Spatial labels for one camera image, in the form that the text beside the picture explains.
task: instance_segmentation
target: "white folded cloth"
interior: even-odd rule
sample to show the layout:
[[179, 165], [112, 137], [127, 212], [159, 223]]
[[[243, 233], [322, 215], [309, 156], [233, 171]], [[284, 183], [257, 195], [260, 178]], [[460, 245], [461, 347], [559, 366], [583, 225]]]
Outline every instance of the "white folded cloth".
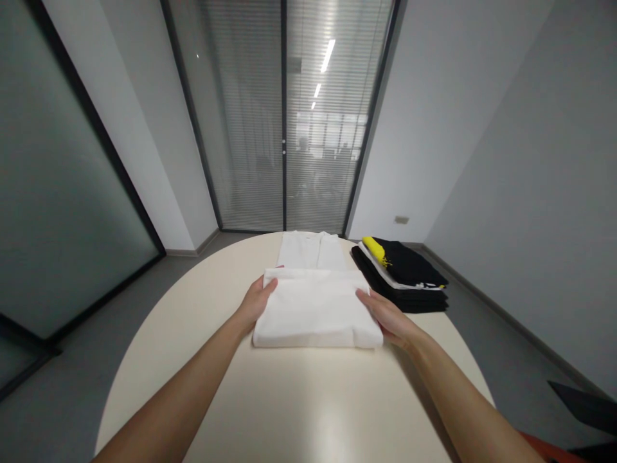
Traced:
[[347, 270], [339, 237], [325, 231], [284, 232], [276, 265], [285, 268]]
[[368, 257], [368, 259], [371, 261], [371, 263], [373, 264], [373, 267], [375, 267], [379, 275], [381, 275], [381, 277], [386, 281], [386, 283], [390, 285], [390, 287], [394, 289], [421, 289], [423, 291], [441, 291], [442, 290], [438, 286], [427, 285], [424, 283], [417, 284], [416, 286], [409, 286], [409, 285], [404, 285], [404, 284], [397, 282], [388, 273], [388, 270], [386, 270], [384, 266], [377, 261], [373, 253], [366, 248], [366, 246], [364, 245], [362, 241], [358, 243], [358, 246], [360, 247], [362, 252]]
[[264, 286], [278, 285], [270, 295], [253, 333], [255, 347], [381, 346], [377, 322], [355, 295], [368, 292], [360, 271], [266, 269]]

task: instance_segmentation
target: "frosted glass panel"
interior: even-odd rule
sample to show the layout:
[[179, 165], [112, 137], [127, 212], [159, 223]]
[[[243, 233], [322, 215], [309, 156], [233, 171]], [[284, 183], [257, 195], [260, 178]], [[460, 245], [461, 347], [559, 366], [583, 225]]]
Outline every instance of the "frosted glass panel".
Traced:
[[31, 352], [0, 338], [0, 388], [36, 360]]
[[0, 25], [0, 307], [45, 338], [158, 250], [29, 9]]
[[222, 227], [283, 229], [280, 2], [168, 2]]

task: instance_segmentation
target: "orange chair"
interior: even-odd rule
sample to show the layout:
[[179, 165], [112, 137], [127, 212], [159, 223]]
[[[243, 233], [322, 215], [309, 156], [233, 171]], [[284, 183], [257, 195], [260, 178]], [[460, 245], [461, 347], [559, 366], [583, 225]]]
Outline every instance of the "orange chair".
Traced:
[[586, 460], [583, 460], [572, 453], [566, 452], [565, 450], [561, 450], [559, 447], [555, 447], [554, 445], [544, 442], [537, 437], [525, 434], [523, 432], [521, 432], [521, 435], [546, 462], [556, 461], [558, 463], [587, 463]]

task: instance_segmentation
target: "white table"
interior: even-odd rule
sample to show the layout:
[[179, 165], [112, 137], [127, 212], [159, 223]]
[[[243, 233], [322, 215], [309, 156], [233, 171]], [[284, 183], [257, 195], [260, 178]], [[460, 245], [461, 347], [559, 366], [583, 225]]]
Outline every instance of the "white table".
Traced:
[[[153, 308], [112, 385], [96, 451], [233, 313], [276, 264], [281, 233], [229, 246], [195, 266]], [[341, 239], [348, 267], [353, 243]], [[493, 403], [465, 342], [444, 313], [409, 316]], [[442, 462], [454, 455], [412, 364], [384, 346], [236, 353], [187, 462]]]

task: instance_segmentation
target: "yellow folded clothing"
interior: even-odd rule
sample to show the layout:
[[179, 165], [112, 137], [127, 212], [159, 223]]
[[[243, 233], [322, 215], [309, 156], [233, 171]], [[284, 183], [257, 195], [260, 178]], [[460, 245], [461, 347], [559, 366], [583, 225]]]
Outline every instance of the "yellow folded clothing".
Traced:
[[379, 244], [377, 241], [375, 241], [375, 238], [373, 237], [364, 237], [362, 238], [362, 242], [368, 248], [368, 250], [371, 251], [371, 254], [375, 256], [377, 262], [383, 265], [384, 268], [388, 268], [388, 265], [390, 265], [390, 263], [386, 259], [386, 250], [384, 249], [384, 247], [381, 246], [381, 244]]

